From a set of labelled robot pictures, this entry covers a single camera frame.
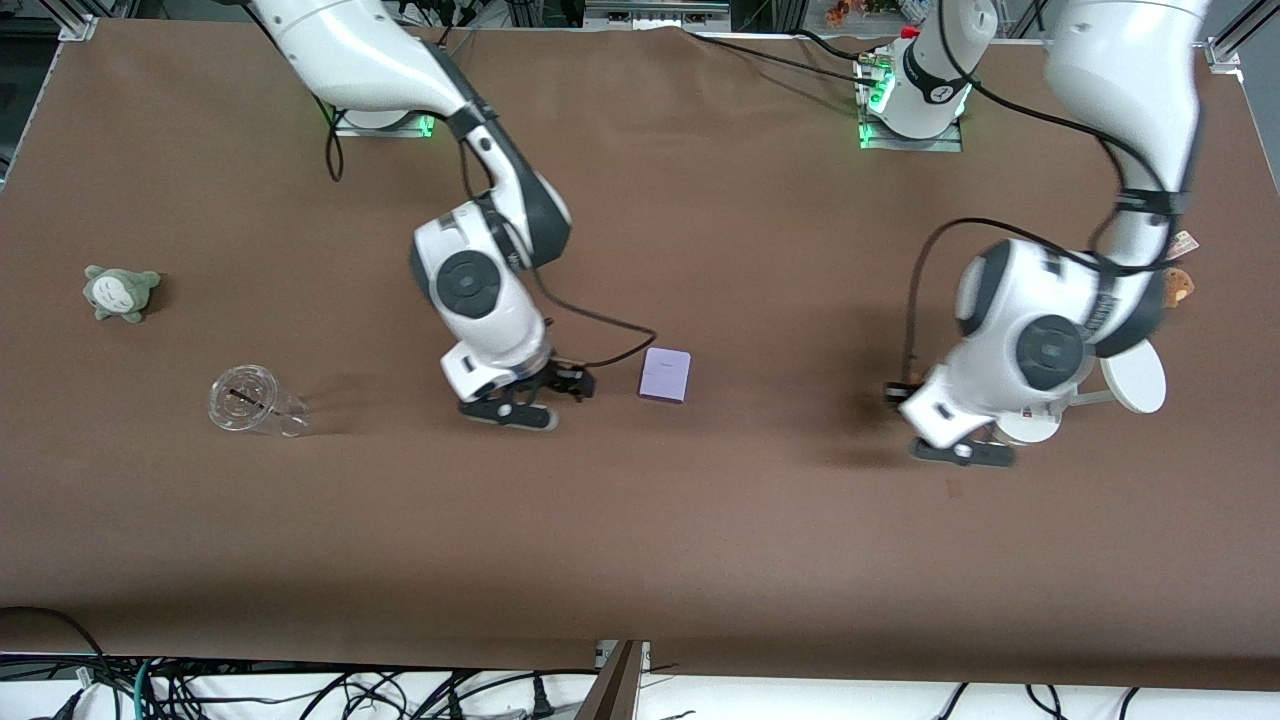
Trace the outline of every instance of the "plush toy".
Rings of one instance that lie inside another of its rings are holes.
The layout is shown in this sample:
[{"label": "plush toy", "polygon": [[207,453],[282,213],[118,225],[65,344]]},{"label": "plush toy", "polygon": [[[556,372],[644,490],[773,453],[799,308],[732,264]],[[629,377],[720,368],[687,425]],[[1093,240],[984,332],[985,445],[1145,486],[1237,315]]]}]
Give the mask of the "plush toy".
[{"label": "plush toy", "polygon": [[160,284],[160,273],[151,270],[131,273],[90,265],[84,268],[84,277],[88,278],[84,297],[93,306],[93,316],[99,320],[119,315],[131,323],[141,323],[142,309],[151,299],[151,288]]},{"label": "plush toy", "polygon": [[1196,292],[1192,277],[1178,268],[1165,270],[1165,307],[1174,309],[1188,295]]}]

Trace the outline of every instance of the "robotic arm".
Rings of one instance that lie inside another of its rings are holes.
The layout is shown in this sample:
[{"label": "robotic arm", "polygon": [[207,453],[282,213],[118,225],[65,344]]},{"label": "robotic arm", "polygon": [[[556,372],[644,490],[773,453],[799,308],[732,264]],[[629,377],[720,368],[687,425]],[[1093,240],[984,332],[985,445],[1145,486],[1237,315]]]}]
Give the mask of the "robotic arm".
[{"label": "robotic arm", "polygon": [[[900,406],[928,445],[918,446],[923,455],[965,462],[973,446],[961,441],[991,424],[1010,442],[1046,439],[1093,357],[1105,370],[1130,352],[1152,359],[1146,368],[1160,374],[1158,398],[1133,409],[1158,409],[1164,369],[1146,338],[1162,319],[1162,281],[1149,265],[1162,260],[1185,204],[1199,117],[1189,47],[1207,6],[1071,0],[1064,10],[1050,46],[1050,86],[1074,115],[1137,150],[1147,168],[1114,149],[1124,190],[1101,256],[1062,258],[1006,240],[970,263],[956,299],[964,340]],[[1037,418],[1044,421],[1029,429],[1027,420]]]},{"label": "robotic arm", "polygon": [[[571,219],[564,201],[520,154],[498,115],[448,55],[387,17],[379,0],[255,0],[280,53],[317,97],[357,111],[442,118],[493,178],[493,187],[417,228],[410,266],[458,343],[440,360],[463,415],[552,429],[534,405],[541,387],[590,397],[582,368],[552,357],[541,314],[516,274],[559,258]],[[525,401],[517,392],[529,392]]]}]

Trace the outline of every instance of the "white disc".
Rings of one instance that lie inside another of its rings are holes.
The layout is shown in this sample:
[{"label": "white disc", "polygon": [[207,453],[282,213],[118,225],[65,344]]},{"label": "white disc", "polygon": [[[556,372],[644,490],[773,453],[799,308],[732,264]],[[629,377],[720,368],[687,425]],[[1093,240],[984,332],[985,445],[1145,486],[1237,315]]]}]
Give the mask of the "white disc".
[{"label": "white disc", "polygon": [[1044,442],[1062,427],[1061,415],[1004,413],[996,416],[996,436],[1010,445]]},{"label": "white disc", "polygon": [[1146,340],[1120,355],[1101,359],[1100,364],[1120,405],[1134,413],[1155,413],[1165,404],[1165,365]]}]

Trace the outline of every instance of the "brown tablecloth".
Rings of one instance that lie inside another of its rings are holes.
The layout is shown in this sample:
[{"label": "brown tablecloth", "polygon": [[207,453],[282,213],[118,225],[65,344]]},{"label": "brown tablecloth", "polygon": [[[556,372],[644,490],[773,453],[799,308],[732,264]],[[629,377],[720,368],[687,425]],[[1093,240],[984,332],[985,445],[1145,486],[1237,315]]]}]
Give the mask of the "brown tablecloth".
[{"label": "brown tablecloth", "polygon": [[[959,215],[1080,246],[1115,190],[1089,138],[973,99],[963,154],[859,150],[847,85],[673,29],[480,32],[458,59],[571,206],[548,283],[690,351],[687,402],[639,400],[632,360],[550,434],[463,420],[406,264],[463,200],[443,128],[344,140],[333,184],[253,27],[108,20],[0,195],[0,600],[127,653],[550,666],[641,637],[690,673],[1280,687],[1280,202],[1234,78],[1199,83],[1167,406],[1074,410],[995,471],[909,460],[878,402],[906,281]],[[997,46],[983,74],[1060,110],[1042,60]],[[922,363],[998,238],[940,247]],[[88,264],[163,273],[147,320],[95,322]],[[564,354],[635,340],[540,305]],[[210,424],[242,363],[321,434]]]}]

